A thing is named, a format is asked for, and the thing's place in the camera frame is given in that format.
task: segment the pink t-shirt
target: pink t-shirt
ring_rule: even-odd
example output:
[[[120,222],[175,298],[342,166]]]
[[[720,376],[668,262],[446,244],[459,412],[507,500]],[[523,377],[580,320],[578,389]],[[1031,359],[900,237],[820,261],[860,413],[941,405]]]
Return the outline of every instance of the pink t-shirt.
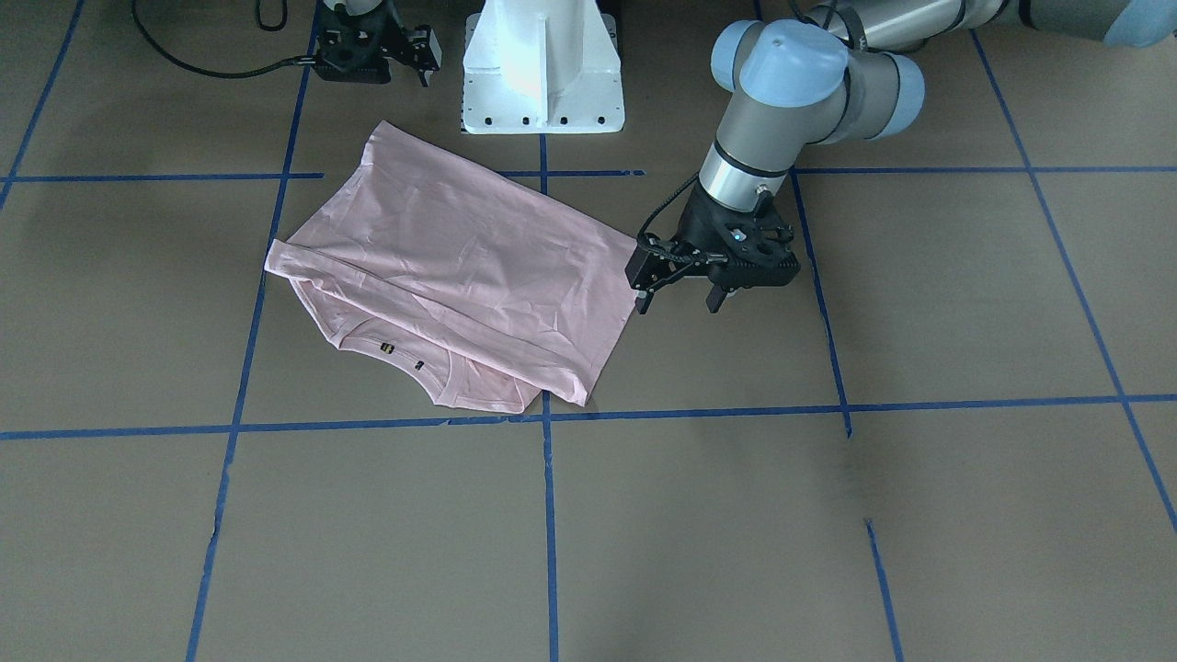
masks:
[[[633,310],[633,239],[381,123],[351,179],[266,271],[327,340],[395,365],[434,404],[584,405]]]

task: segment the black cable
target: black cable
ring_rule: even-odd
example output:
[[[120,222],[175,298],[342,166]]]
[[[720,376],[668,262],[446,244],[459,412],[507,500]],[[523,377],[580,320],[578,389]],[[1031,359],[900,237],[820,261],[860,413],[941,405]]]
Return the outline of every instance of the black cable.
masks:
[[[1002,14],[1005,13],[1005,8],[1009,7],[1009,6],[1010,6],[1010,0],[1002,0],[1000,6],[997,7],[997,11],[993,12],[992,16],[989,16],[989,20],[985,21],[985,25],[989,25],[989,24],[996,21],[998,16],[1000,16]]]
[[[694,262],[696,262],[694,257],[676,256],[674,253],[672,253],[672,252],[663,249],[661,246],[659,246],[658,245],[658,240],[659,240],[658,236],[657,234],[652,234],[652,233],[647,233],[646,230],[650,229],[650,224],[653,223],[656,218],[658,218],[658,214],[660,214],[663,212],[663,210],[665,210],[666,207],[669,207],[670,204],[673,203],[676,198],[678,198],[679,196],[683,194],[683,191],[686,191],[687,187],[691,186],[692,184],[694,184],[696,181],[698,181],[698,179],[699,179],[699,173],[692,174],[690,179],[687,179],[686,181],[684,181],[683,185],[679,186],[677,191],[674,191],[673,193],[671,193],[671,196],[669,198],[666,198],[665,200],[663,200],[663,203],[660,205],[658,205],[658,207],[654,208],[654,211],[651,212],[651,214],[649,217],[646,217],[646,221],[643,223],[641,224],[641,229],[638,230],[638,237],[637,237],[637,239],[638,239],[638,247],[639,249],[641,249],[643,251],[645,251],[647,253],[654,254],[654,256],[657,256],[657,257],[659,257],[659,258],[661,258],[661,259],[664,259],[666,262],[672,262],[672,263],[676,263],[676,264],[694,264]],[[673,280],[667,279],[667,282],[664,283],[664,284],[669,285],[670,283],[673,283],[678,278],[673,278]]]
[[[1018,0],[1018,18],[1022,19],[1022,25],[1030,29],[1038,29],[1038,26],[1033,25],[1033,15],[1030,13],[1030,0]]]
[[[650,229],[650,224],[654,221],[654,218],[657,218],[658,214],[660,214],[663,210],[665,210],[666,207],[669,207],[670,204],[673,203],[676,198],[678,198],[679,196],[683,194],[683,191],[686,191],[686,188],[690,185],[694,184],[698,179],[699,179],[699,173],[692,174],[690,179],[687,179],[686,181],[684,181],[683,185],[678,187],[678,191],[674,191],[673,193],[671,193],[670,198],[666,198],[665,200],[663,200],[663,204],[658,205],[658,207],[653,211],[653,213],[651,213],[646,218],[646,221],[641,224],[641,230],[638,230],[638,237],[645,234],[646,230]]]
[[[258,24],[258,27],[266,32],[278,32],[286,27],[286,18],[288,15],[286,0],[282,0],[282,20],[274,25],[266,25],[261,22],[261,0],[253,1],[253,22]]]
[[[270,73],[270,72],[272,72],[274,69],[279,69],[279,68],[282,68],[282,67],[308,66],[308,65],[313,65],[314,64],[314,58],[310,58],[310,57],[305,57],[305,55],[299,55],[299,57],[295,57],[295,58],[286,58],[286,59],[282,59],[282,60],[278,60],[277,62],[274,62],[272,65],[267,65],[265,67],[261,67],[261,68],[258,68],[258,69],[253,69],[253,71],[246,71],[246,72],[219,72],[219,71],[212,71],[212,69],[201,68],[201,67],[198,67],[198,66],[194,66],[194,65],[189,65],[188,62],[185,62],[184,60],[181,60],[181,59],[177,58],[175,55],[168,53],[166,49],[164,49],[162,46],[159,45],[158,41],[155,41],[152,38],[151,34],[147,33],[147,28],[144,27],[142,21],[139,20],[139,9],[138,9],[137,5],[138,5],[138,0],[131,0],[131,20],[133,20],[135,22],[135,27],[139,28],[139,34],[141,34],[144,37],[144,39],[147,41],[147,45],[151,46],[152,48],[154,48],[157,53],[159,53],[160,55],[162,55],[165,60],[172,62],[173,65],[180,67],[181,69],[189,71],[192,73],[198,73],[200,75],[207,75],[210,78],[240,79],[240,78],[253,78],[255,75],[261,75],[264,73]]]
[[[805,12],[802,11],[800,6],[797,5],[797,0],[789,0],[789,8],[792,9],[793,18],[797,19],[798,21],[807,25],[816,25],[818,27],[822,26],[822,24],[811,19],[809,15],[805,14]]]
[[[830,2],[830,6],[825,8],[825,22],[822,24],[822,29],[830,29],[830,21],[833,20],[833,14],[838,11],[838,0]]]

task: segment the light blue joint cap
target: light blue joint cap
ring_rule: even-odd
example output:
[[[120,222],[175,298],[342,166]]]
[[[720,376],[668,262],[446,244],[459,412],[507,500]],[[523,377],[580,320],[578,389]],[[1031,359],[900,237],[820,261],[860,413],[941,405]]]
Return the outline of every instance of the light blue joint cap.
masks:
[[[1173,0],[1132,0],[1111,24],[1104,44],[1144,48],[1159,44],[1177,29],[1177,2]]]
[[[792,19],[769,24],[739,71],[749,97],[778,108],[825,100],[842,85],[850,61],[837,37]]]
[[[732,72],[736,71],[736,51],[744,39],[747,28],[757,21],[736,21],[724,28],[716,39],[716,46],[711,49],[711,75],[719,84],[719,87],[729,92],[736,92],[736,81],[732,80]]]
[[[895,61],[895,67],[899,69],[899,98],[895,102],[895,111],[891,113],[891,121],[886,123],[883,131],[871,140],[895,135],[904,128],[911,126],[919,117],[919,111],[924,107],[924,72],[919,71],[919,65],[910,58],[886,53]]]

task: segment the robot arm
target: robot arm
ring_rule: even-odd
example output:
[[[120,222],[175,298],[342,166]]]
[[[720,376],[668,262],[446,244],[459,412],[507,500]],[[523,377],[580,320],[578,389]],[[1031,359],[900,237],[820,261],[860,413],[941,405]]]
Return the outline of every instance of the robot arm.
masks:
[[[318,5],[314,72],[324,80],[385,84],[388,60],[417,71],[421,86],[441,67],[441,47],[427,25],[406,29],[392,0],[322,0]]]
[[[638,312],[657,290],[690,276],[712,283],[711,312],[739,287],[789,284],[800,264],[772,199],[802,148],[885,138],[923,106],[919,67],[878,48],[990,21],[1149,46],[1177,27],[1177,1],[831,0],[802,20],[732,24],[711,59],[712,75],[732,99],[678,231],[661,240],[644,226],[626,266]]]

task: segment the blue tape line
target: blue tape line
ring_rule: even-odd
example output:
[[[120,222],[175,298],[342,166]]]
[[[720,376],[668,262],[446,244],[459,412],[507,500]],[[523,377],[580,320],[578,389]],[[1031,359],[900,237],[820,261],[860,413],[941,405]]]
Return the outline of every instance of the blue tape line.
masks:
[[[314,20],[311,21],[311,37],[307,41],[306,53],[311,54],[314,48],[315,35],[319,31],[319,14],[315,12]],[[286,141],[286,158],[282,161],[282,174],[288,176],[291,164],[294,160],[294,145],[298,141],[298,130],[302,117],[302,102],[306,99],[306,88],[310,80],[311,69],[302,69],[302,78],[299,82],[298,98],[294,102],[294,117],[291,119],[290,138]],[[282,205],[286,201],[286,185],[288,178],[282,177],[278,186],[278,199],[274,201],[274,214],[270,221],[270,239],[266,243],[266,251],[273,243],[278,233],[278,224],[281,219]],[[217,544],[220,541],[221,521],[225,516],[225,502],[228,497],[230,466],[237,455],[237,439],[241,425],[241,413],[245,410],[245,397],[250,386],[250,371],[253,368],[253,353],[258,344],[258,329],[261,326],[261,310],[266,302],[266,274],[261,273],[258,280],[258,296],[253,304],[253,319],[250,323],[250,339],[245,345],[245,358],[241,360],[241,380],[238,385],[237,403],[233,405],[233,430],[228,433],[225,444],[225,462],[221,465],[220,486],[217,490],[217,509],[213,515],[213,534],[208,538],[208,548],[205,550],[205,564],[200,577],[200,590],[197,595],[197,608],[192,615],[192,630],[188,634],[188,648],[185,662],[195,662],[197,648],[200,644],[200,629],[205,620],[205,605],[208,602],[208,585],[212,582],[213,563],[217,561]]]
[[[164,425],[158,428],[92,428],[80,430],[14,430],[0,432],[0,442],[31,439],[98,439],[104,437],[157,437],[161,435],[224,435],[232,425]]]
[[[539,192],[547,194],[547,134],[539,134]]]
[[[644,170],[550,170],[547,177],[645,177]]]
[[[646,171],[637,170],[497,170],[503,177],[645,177]]]
[[[238,181],[258,179],[322,179],[321,172],[220,172],[208,174],[48,174],[13,178],[16,184],[58,184],[89,181]]]
[[[1017,166],[911,166],[911,167],[798,167],[798,174],[976,174],[1022,173]]]
[[[1023,172],[1133,173],[1177,172],[1177,166],[910,166],[910,167],[798,167],[798,174],[978,174]]]
[[[1169,490],[1165,489],[1165,482],[1161,478],[1161,470],[1157,469],[1157,463],[1152,459],[1152,451],[1149,450],[1148,442],[1144,441],[1144,432],[1141,431],[1141,424],[1136,421],[1136,413],[1132,412],[1132,405],[1129,404],[1125,398],[1121,403],[1124,408],[1124,415],[1128,416],[1128,424],[1132,428],[1132,436],[1136,437],[1136,445],[1141,449],[1141,456],[1144,457],[1144,465],[1149,469],[1149,475],[1152,476],[1152,484],[1157,486],[1157,494],[1161,495],[1161,504],[1165,509],[1165,514],[1169,515],[1169,524],[1172,525],[1173,532],[1177,534],[1177,509],[1173,509],[1173,501],[1169,496]]]
[[[1128,402],[1131,403],[1149,403],[1149,402],[1177,402],[1177,393],[1156,393],[1148,396],[1128,396]]]
[[[556,583],[556,490],[552,479],[552,393],[544,391],[544,509],[547,521],[547,658],[560,660],[560,621]]]
[[[805,238],[805,254],[809,256],[810,266],[813,269],[813,291],[817,292],[817,307],[822,312],[822,322],[825,324],[825,342],[830,351],[830,369],[833,370],[833,385],[838,389],[842,422],[846,428],[846,438],[849,439],[855,435],[855,424],[850,419],[850,408],[846,405],[846,385],[842,380],[842,365],[838,363],[838,347],[833,342],[833,326],[830,324],[830,311],[825,305],[825,294],[822,292],[822,274],[817,269],[817,256],[813,253],[813,238],[809,231],[805,199],[802,197],[802,185],[797,179],[796,171],[789,173],[789,180],[793,185],[793,198],[797,200],[797,216],[802,223],[802,237]]]
[[[1076,396],[1064,398],[1012,398],[997,400],[944,400],[852,404],[850,411],[935,411],[950,409],[1009,409],[1030,406],[1072,406],[1092,404],[1116,404],[1118,396]]]
[[[891,650],[895,651],[895,662],[903,662],[903,642],[899,641],[899,625],[895,620],[895,605],[891,603],[891,587],[886,581],[886,570],[883,568],[883,555],[879,554],[878,539],[875,535],[875,522],[866,519],[866,535],[871,539],[871,556],[875,557],[875,574],[879,580],[879,594],[883,596],[883,609],[886,613],[886,627],[891,633]]]
[[[0,210],[4,208],[5,203],[8,200],[8,192],[12,191],[16,173],[20,172],[20,163],[25,160],[25,152],[28,151],[28,144],[33,140],[33,132],[36,130],[36,123],[41,119],[41,112],[45,111],[45,102],[48,101],[49,92],[53,91],[53,84],[56,82],[58,74],[61,73],[61,65],[66,60],[66,52],[69,51],[69,44],[73,41],[74,32],[78,29],[78,20],[81,18],[81,8],[85,4],[86,0],[78,0],[78,4],[74,5],[74,13],[69,16],[69,27],[66,28],[66,35],[61,40],[61,48],[58,49],[58,59],[53,61],[49,79],[45,82],[45,87],[41,88],[41,97],[36,100],[36,107],[33,108],[33,117],[28,120],[28,126],[25,128],[25,137],[16,150],[16,157],[12,160],[12,167],[8,170],[8,179],[4,183],[4,188],[0,188]]]
[[[1177,402],[1177,393],[1145,393],[1128,396],[1132,403]],[[1075,396],[1060,398],[1016,398],[993,400],[939,400],[847,404],[853,413],[870,411],[933,411],[952,409],[1009,409],[1033,406],[1076,406],[1121,403],[1118,396]],[[551,419],[560,423],[584,421],[646,421],[658,418],[727,418],[742,416],[799,416],[810,413],[839,413],[840,405],[798,405],[734,409],[679,409],[639,411],[585,411],[577,413],[552,413]],[[441,425],[500,425],[505,423],[541,423],[536,413],[510,416],[457,416],[438,418],[388,418],[368,421],[310,421],[305,423],[241,423],[239,425],[178,425],[172,428],[98,428],[78,430],[15,430],[0,432],[0,441],[27,439],[74,439],[100,437],[141,437],[158,435],[205,435],[226,433],[237,430],[255,432],[311,432],[322,430],[368,430],[388,428],[433,428]]]
[[[647,421],[652,418],[726,418],[738,416],[796,416],[802,413],[838,413],[842,408],[833,404],[800,406],[760,406],[732,409],[676,409],[646,411],[584,411],[578,413],[553,413],[552,421]]]
[[[1128,423],[1132,428],[1132,433],[1136,436],[1136,443],[1141,448],[1141,455],[1144,457],[1144,464],[1148,466],[1149,474],[1152,476],[1152,483],[1156,485],[1157,494],[1161,496],[1161,502],[1165,508],[1166,515],[1169,516],[1169,523],[1172,525],[1173,531],[1177,532],[1177,510],[1173,509],[1172,499],[1169,498],[1169,491],[1165,489],[1164,481],[1161,478],[1161,472],[1157,470],[1157,465],[1152,459],[1152,452],[1149,451],[1149,444],[1144,441],[1144,435],[1141,432],[1139,424],[1136,421],[1136,413],[1132,412],[1132,405],[1128,399],[1128,395],[1124,392],[1124,385],[1119,380],[1119,375],[1116,372],[1116,365],[1112,363],[1111,352],[1108,351],[1108,345],[1104,343],[1103,333],[1099,332],[1099,325],[1096,323],[1095,313],[1092,313],[1091,306],[1088,303],[1088,297],[1083,292],[1083,286],[1079,284],[1079,276],[1075,271],[1071,257],[1066,252],[1066,246],[1063,243],[1063,236],[1058,231],[1058,224],[1055,223],[1055,214],[1050,211],[1050,205],[1046,203],[1046,194],[1042,190],[1038,176],[1030,165],[1030,155],[1026,152],[1025,145],[1022,143],[1022,137],[1018,134],[1018,128],[1013,123],[1013,114],[1010,112],[1010,107],[1005,102],[1005,97],[1002,94],[1002,88],[997,84],[997,77],[993,75],[993,68],[989,64],[989,58],[985,55],[985,47],[982,46],[980,38],[977,37],[977,31],[970,29],[969,33],[972,35],[972,42],[977,47],[977,55],[980,57],[980,64],[985,68],[989,82],[993,87],[993,94],[997,95],[997,101],[1002,106],[1002,113],[1005,114],[1005,121],[1010,126],[1010,133],[1013,135],[1013,143],[1018,147],[1018,153],[1022,154],[1022,161],[1025,164],[1026,172],[1030,176],[1030,183],[1033,184],[1035,194],[1038,197],[1038,204],[1042,206],[1042,212],[1046,217],[1046,224],[1050,226],[1050,233],[1055,238],[1055,245],[1058,247],[1058,253],[1063,258],[1063,265],[1066,267],[1066,274],[1071,279],[1071,286],[1075,287],[1075,294],[1079,298],[1079,305],[1083,307],[1083,315],[1088,318],[1088,326],[1091,327],[1091,333],[1095,336],[1096,345],[1098,345],[1099,353],[1103,356],[1104,365],[1108,369],[1108,376],[1111,377],[1118,400],[1123,405],[1124,415],[1128,417]]]
[[[1177,166],[1032,166],[1033,172],[1177,172]]]
[[[450,418],[387,418],[373,421],[314,421],[307,423],[242,423],[241,432],[311,432],[322,430],[380,430],[391,428],[440,428],[441,425],[500,425],[539,423],[537,415],[454,416]]]

